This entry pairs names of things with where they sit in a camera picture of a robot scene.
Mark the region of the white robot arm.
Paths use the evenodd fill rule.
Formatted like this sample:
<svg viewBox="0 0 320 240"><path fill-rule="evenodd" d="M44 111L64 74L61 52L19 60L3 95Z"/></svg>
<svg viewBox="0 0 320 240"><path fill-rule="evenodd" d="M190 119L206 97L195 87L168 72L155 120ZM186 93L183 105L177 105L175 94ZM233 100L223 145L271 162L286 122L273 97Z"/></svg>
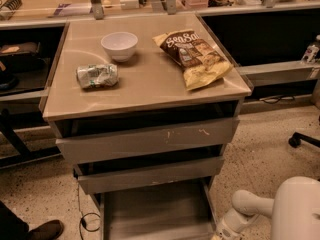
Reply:
<svg viewBox="0 0 320 240"><path fill-rule="evenodd" d="M270 240L320 240L320 182L308 177L289 178L274 198L236 191L211 240L235 240L259 216L271 219Z"/></svg>

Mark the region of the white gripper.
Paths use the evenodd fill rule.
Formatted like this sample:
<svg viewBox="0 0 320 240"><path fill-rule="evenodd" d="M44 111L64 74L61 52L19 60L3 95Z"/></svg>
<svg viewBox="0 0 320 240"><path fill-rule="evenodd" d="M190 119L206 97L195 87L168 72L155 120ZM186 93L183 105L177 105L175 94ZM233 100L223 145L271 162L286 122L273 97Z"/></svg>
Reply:
<svg viewBox="0 0 320 240"><path fill-rule="evenodd" d="M216 225L216 233L211 240L235 240L240 233L251 226L258 215L246 215L230 208Z"/></svg>

